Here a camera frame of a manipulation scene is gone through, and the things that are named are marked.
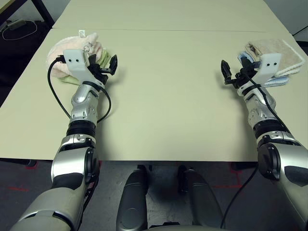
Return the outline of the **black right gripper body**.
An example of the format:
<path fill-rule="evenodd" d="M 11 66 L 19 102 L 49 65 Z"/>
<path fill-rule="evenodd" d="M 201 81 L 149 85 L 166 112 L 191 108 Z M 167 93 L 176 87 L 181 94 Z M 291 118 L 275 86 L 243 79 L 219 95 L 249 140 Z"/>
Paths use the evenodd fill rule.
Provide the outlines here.
<path fill-rule="evenodd" d="M 259 68 L 260 63 L 259 62 L 251 62 L 251 65 L 246 68 L 240 69 L 240 72 L 238 72 L 235 75 L 235 78 L 232 79 L 232 83 L 225 83 L 226 85 L 232 84 L 235 88 L 239 88 L 242 85 L 246 84 L 250 78 L 252 78 L 257 71 L 256 68 Z"/>

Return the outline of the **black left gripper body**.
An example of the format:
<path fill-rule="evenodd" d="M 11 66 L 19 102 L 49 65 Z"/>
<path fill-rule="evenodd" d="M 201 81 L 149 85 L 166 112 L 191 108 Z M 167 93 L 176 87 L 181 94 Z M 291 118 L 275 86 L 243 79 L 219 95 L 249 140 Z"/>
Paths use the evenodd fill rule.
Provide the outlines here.
<path fill-rule="evenodd" d="M 104 85 L 108 80 L 108 74 L 114 74 L 114 67 L 112 65 L 110 65 L 109 68 L 101 68 L 99 64 L 95 63 L 90 64 L 88 66 L 88 69 L 92 73 L 92 75 Z"/>

